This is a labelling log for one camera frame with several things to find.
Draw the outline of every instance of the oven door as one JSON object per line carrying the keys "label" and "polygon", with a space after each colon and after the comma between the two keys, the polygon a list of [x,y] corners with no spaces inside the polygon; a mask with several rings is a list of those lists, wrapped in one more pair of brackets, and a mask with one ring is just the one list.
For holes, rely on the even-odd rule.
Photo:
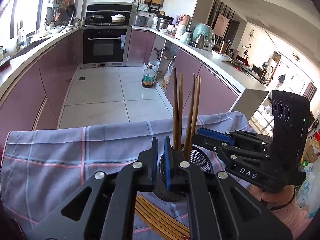
{"label": "oven door", "polygon": [[84,30],[84,64],[123,62],[126,29]]}

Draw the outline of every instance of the ceiling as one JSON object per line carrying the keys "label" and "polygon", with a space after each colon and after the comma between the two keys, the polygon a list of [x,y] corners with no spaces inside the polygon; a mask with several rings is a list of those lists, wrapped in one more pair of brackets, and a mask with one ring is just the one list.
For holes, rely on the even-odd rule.
{"label": "ceiling", "polygon": [[247,22],[284,39],[320,69],[320,14],[311,0],[220,0]]}

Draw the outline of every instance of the bundle of chopsticks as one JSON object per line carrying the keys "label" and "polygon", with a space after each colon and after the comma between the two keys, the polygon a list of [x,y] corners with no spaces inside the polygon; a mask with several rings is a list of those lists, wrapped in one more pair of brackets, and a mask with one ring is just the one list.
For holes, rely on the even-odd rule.
{"label": "bundle of chopsticks", "polygon": [[137,195],[135,211],[148,226],[165,240],[190,239],[189,228],[157,208],[142,195]]}
{"label": "bundle of chopsticks", "polygon": [[[173,149],[181,149],[181,135],[182,135],[182,110],[183,110],[183,74],[180,74],[179,84],[179,97],[177,85],[177,71],[173,68]],[[192,135],[196,131],[199,97],[200,97],[201,76],[198,76],[197,91],[195,99],[196,88],[196,74],[192,77],[192,90],[191,90],[191,105],[188,115],[187,130],[183,144],[183,155],[186,161],[189,160],[192,150]]]}
{"label": "bundle of chopsticks", "polygon": [[[182,135],[182,110],[183,110],[183,74],[180,74],[179,96],[177,84],[177,70],[173,68],[173,149],[181,149]],[[196,74],[192,77],[191,105],[188,116],[187,130],[183,146],[183,155],[188,161],[191,150],[191,137],[196,131],[196,123],[199,108],[201,76],[198,76],[197,90],[196,89]],[[190,239],[189,228],[185,227],[175,219],[164,213],[142,195],[137,195],[136,213],[145,221],[154,231],[156,231],[165,240],[186,240]]]}

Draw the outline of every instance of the oven handle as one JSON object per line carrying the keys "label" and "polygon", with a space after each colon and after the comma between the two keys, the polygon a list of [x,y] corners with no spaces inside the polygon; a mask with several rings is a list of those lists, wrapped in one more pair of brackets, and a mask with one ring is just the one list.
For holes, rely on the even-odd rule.
{"label": "oven handle", "polygon": [[88,41],[94,41],[94,40],[121,40],[121,37],[119,37],[119,38],[95,38],[95,39],[88,38]]}

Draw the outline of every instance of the countertop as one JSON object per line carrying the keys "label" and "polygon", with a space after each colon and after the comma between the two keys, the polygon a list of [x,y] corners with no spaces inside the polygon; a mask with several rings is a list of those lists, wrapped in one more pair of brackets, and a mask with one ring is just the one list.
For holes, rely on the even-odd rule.
{"label": "countertop", "polygon": [[26,54],[23,54],[19,57],[11,59],[10,66],[7,67],[4,71],[0,72],[0,98],[3,96],[5,91],[11,85],[11,83],[20,75],[20,73],[37,57],[42,53],[48,50],[51,46],[65,38],[66,36],[76,32],[79,28],[73,29],[64,33],[50,34],[43,38],[32,38],[31,42],[35,42],[41,39],[47,39],[42,42],[32,50],[28,51]]}
{"label": "countertop", "polygon": [[166,35],[159,32],[156,29],[152,29],[149,27],[138,27],[132,26],[133,30],[144,30],[153,32],[170,42],[176,44],[180,48],[184,49],[194,57],[198,58],[206,65],[208,65],[215,73],[219,76],[224,78],[227,82],[229,82],[232,86],[234,86],[240,93],[242,93],[245,89],[252,89],[252,90],[266,90],[266,87],[263,86],[258,80],[252,78],[245,73],[237,70],[229,63],[225,63],[213,58],[212,53],[203,49],[196,49],[189,45],[180,43],[179,40],[175,39],[171,35]]}

